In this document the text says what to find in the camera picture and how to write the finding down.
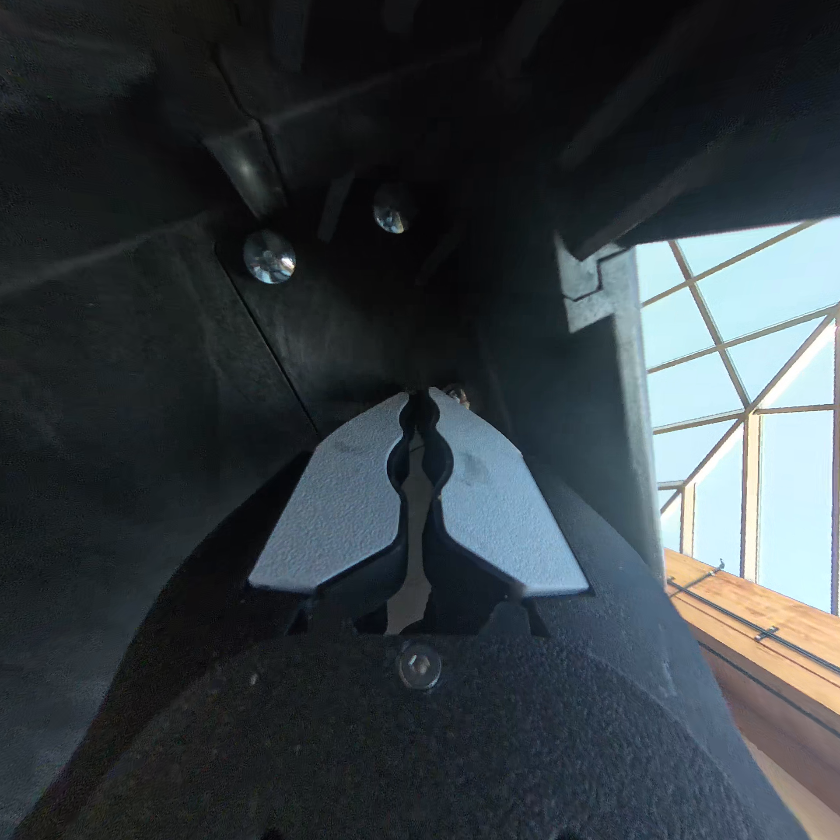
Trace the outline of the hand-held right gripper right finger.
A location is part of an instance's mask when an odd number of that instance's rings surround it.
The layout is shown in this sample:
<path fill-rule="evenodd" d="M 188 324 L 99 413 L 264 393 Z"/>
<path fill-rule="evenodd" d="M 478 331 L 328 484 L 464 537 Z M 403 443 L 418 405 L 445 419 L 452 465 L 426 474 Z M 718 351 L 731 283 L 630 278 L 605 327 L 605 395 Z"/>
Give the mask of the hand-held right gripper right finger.
<path fill-rule="evenodd" d="M 474 636 L 500 613 L 516 631 L 547 635 L 533 604 L 591 587 L 522 453 L 437 388 L 422 396 L 422 439 L 433 488 L 422 540 L 424 631 Z"/>

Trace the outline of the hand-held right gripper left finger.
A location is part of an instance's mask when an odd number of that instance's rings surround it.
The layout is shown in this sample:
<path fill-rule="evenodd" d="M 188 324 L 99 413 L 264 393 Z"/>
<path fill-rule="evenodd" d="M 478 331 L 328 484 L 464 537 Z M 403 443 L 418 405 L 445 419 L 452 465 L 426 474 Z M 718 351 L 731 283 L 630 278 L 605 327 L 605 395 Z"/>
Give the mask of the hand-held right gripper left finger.
<path fill-rule="evenodd" d="M 248 574 L 248 593 L 282 637 L 387 624 L 408 562 L 413 399 L 386 398 L 313 450 Z"/>

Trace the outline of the wooden beam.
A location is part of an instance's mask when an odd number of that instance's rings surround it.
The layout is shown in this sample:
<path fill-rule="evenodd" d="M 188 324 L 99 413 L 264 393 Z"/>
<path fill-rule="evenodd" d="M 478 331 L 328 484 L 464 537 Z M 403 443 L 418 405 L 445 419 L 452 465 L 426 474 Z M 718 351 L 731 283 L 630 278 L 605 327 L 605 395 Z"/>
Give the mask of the wooden beam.
<path fill-rule="evenodd" d="M 753 758 L 810 838 L 839 838 L 839 620 L 665 550 L 666 591 Z"/>

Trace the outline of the black plastic desk frame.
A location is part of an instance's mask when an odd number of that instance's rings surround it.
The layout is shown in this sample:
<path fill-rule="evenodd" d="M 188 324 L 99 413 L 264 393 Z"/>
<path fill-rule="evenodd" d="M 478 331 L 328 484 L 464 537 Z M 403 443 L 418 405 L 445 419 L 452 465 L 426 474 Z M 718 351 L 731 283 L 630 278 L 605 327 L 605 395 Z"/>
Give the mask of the black plastic desk frame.
<path fill-rule="evenodd" d="M 810 838 L 666 591 L 635 250 L 832 215 L 838 2 L 2 2 L 2 838 Z M 545 636 L 424 631 L 450 385 L 590 582 Z M 399 392 L 386 628 L 272 635 Z"/>

